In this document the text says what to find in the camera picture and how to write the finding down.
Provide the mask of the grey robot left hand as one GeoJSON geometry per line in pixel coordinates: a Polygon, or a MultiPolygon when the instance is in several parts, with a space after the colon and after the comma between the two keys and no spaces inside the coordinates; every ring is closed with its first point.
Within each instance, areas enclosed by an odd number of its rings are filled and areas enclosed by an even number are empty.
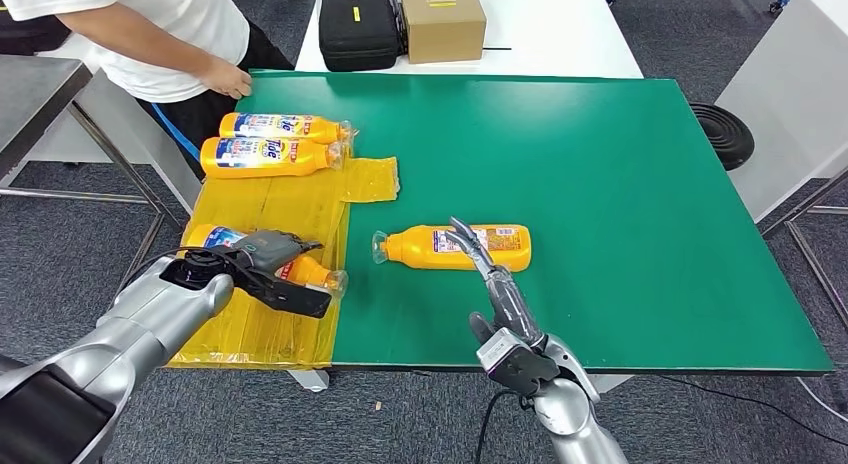
{"type": "Polygon", "coordinates": [[[252,268],[266,273],[273,273],[300,255],[323,247],[319,241],[280,230],[258,230],[232,245],[248,256],[252,268]]]}

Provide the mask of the person's right hand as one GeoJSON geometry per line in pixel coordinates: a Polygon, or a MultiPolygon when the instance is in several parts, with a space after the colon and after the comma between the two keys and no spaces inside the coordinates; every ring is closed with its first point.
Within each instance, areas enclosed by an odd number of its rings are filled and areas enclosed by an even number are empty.
{"type": "Polygon", "coordinates": [[[252,94],[251,76],[219,57],[205,57],[192,74],[208,89],[235,100],[252,94]]]}

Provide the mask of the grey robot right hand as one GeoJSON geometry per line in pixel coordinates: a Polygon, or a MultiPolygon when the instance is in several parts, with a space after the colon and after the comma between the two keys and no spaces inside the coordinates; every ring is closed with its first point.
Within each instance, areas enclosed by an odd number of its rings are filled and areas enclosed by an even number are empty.
{"type": "Polygon", "coordinates": [[[471,259],[483,279],[494,312],[492,321],[478,312],[469,315],[469,326],[477,341],[484,344],[496,331],[505,328],[532,349],[541,352],[546,344],[546,334],[538,326],[511,272],[494,262],[470,225],[453,216],[449,222],[453,229],[445,232],[446,238],[471,259]]]}

